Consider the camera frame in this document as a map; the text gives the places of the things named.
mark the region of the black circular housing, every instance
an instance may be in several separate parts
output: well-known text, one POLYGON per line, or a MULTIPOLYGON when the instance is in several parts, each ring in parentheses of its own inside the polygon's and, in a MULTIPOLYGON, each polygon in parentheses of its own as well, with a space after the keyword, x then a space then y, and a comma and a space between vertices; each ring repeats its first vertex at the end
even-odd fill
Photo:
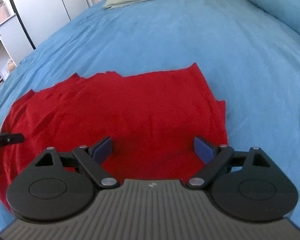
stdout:
POLYGON ((85 176, 65 170, 52 151, 39 155, 21 172, 6 197, 16 217, 52 222, 81 212, 93 200, 94 187, 85 176))
POLYGON ((298 201, 295 186, 262 150, 250 152, 241 170, 217 179, 211 196, 229 215, 251 222, 281 219, 298 201))

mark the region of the blue bed sheet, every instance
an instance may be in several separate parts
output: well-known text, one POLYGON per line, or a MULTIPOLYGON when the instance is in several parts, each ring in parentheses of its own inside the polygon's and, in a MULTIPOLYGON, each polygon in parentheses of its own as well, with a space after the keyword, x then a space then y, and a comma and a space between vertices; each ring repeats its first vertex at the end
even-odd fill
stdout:
MULTIPOLYGON (((197 62, 215 97, 226 101, 229 144, 262 147, 296 185, 291 220, 300 227, 300 35, 248 0, 102 5, 52 35, 8 77, 0 89, 0 128, 29 89, 75 72, 128 76, 197 62)), ((12 219, 0 203, 0 231, 12 219)))

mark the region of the logo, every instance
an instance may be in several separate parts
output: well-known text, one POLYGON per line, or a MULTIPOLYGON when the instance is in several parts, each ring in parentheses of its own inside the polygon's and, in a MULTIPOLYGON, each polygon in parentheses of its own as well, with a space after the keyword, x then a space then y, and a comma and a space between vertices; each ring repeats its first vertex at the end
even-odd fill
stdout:
POLYGON ((151 188, 154 188, 155 186, 157 186, 157 184, 156 183, 150 183, 150 184, 148 184, 149 185, 149 187, 151 187, 151 188))

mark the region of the wicker basket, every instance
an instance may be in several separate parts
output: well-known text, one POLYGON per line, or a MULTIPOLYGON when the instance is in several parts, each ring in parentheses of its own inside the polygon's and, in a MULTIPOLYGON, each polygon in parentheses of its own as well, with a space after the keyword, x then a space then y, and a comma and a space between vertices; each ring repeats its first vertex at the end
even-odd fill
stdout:
POLYGON ((9 18, 9 12, 5 5, 0 7, 0 23, 9 18))

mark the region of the blue duvet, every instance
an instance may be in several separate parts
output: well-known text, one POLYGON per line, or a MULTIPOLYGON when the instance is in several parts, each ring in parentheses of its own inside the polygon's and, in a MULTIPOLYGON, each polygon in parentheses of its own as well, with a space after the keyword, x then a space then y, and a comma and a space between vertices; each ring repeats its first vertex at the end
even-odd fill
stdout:
MULTIPOLYGON (((156 0, 113 10, 98 3, 8 77, 0 89, 0 128, 29 89, 75 72, 128 76, 197 62, 215 97, 226 101, 229 144, 239 151, 262 147, 296 185, 291 220, 300 227, 300 28, 253 2, 156 0)), ((12 220, 0 203, 0 231, 12 220)))

